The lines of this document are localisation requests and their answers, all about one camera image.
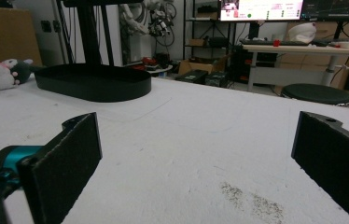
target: cardboard box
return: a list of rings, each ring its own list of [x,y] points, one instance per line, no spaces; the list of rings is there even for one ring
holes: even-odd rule
[[[32,59],[33,65],[42,65],[28,10],[0,7],[0,62],[7,59]]]
[[[225,71],[227,60],[230,56],[231,56],[231,54],[228,54],[228,55],[225,55],[224,57],[219,58],[219,59],[199,58],[196,61],[199,61],[200,63],[194,63],[192,59],[183,60],[180,62],[178,74],[184,75],[191,70],[197,70],[197,69],[207,71],[208,74],[210,74],[211,72],[216,72],[216,71],[223,72],[223,71]]]
[[[216,21],[218,19],[218,13],[217,12],[198,12],[196,15],[196,18],[210,18]]]
[[[204,46],[204,39],[190,39],[188,44],[190,46]]]

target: black cushion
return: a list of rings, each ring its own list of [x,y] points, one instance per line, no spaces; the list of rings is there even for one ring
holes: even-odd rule
[[[349,104],[349,92],[315,84],[292,84],[283,87],[282,95],[288,98],[326,105]]]

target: white table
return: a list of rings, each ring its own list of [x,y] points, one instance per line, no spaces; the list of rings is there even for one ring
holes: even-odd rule
[[[349,223],[290,157],[301,110],[343,122],[349,108],[153,78],[152,92],[93,103],[40,90],[0,91],[0,149],[45,145],[97,112],[103,158],[64,223]],[[32,223],[23,191],[12,223]]]
[[[349,49],[333,47],[305,47],[305,46],[263,46],[244,45],[244,49],[253,52],[250,76],[247,90],[253,90],[254,83],[285,86],[293,83],[311,83],[329,86],[334,77],[335,65],[339,56],[349,56]],[[311,54],[329,55],[330,60],[326,71],[315,72],[299,69],[281,69],[269,67],[257,67],[258,53],[288,53],[288,54]]]

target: computer monitor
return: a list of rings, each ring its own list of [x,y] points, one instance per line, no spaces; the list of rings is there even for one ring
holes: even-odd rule
[[[218,0],[220,21],[297,21],[303,0]]]
[[[303,0],[301,19],[349,21],[349,0]]]

